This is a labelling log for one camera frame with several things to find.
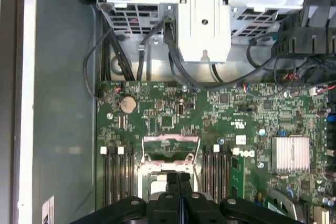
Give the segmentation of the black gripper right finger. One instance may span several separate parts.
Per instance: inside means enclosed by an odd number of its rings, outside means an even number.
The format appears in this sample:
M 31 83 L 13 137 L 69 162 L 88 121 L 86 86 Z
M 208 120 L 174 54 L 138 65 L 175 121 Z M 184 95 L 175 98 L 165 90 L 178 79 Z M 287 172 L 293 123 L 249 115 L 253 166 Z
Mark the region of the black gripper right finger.
M 215 203 L 204 194 L 194 192 L 189 173 L 179 174 L 179 187 L 188 223 L 298 223 L 277 212 L 241 198 L 224 198 Z

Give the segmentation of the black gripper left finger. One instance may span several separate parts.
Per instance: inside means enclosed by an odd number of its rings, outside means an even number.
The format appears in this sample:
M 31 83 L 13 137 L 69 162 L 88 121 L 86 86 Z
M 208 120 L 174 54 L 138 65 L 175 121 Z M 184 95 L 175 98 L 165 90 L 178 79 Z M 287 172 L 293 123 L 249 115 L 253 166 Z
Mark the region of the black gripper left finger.
M 166 191 L 153 195 L 149 201 L 131 196 L 73 223 L 178 223 L 180 220 L 178 176 L 178 173 L 168 173 Z

